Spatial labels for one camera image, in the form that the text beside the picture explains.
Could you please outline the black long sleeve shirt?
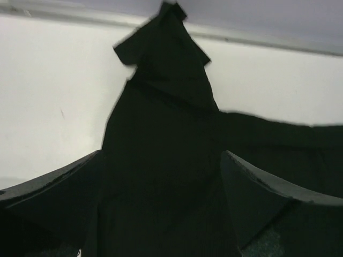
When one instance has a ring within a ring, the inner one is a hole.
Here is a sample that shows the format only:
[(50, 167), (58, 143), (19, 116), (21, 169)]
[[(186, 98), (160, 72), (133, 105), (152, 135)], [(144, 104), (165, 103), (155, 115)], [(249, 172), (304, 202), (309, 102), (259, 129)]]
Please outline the black long sleeve shirt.
[(108, 119), (105, 183), (82, 256), (245, 256), (238, 245), (221, 155), (246, 150), (341, 150), (342, 126), (274, 122), (219, 110), (210, 58), (163, 2), (115, 46), (134, 66)]

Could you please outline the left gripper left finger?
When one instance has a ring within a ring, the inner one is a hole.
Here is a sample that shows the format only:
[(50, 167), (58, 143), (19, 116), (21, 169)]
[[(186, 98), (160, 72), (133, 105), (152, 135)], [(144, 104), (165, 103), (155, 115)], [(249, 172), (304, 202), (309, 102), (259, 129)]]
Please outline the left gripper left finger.
[(1, 256), (78, 256), (94, 232), (102, 151), (1, 190)]

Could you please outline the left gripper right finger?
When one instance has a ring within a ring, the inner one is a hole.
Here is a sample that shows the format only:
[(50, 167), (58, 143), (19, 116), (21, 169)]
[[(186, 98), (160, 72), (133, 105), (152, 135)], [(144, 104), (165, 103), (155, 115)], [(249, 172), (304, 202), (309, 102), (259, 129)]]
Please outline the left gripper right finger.
[(221, 155), (245, 256), (342, 256), (342, 151), (246, 150)]

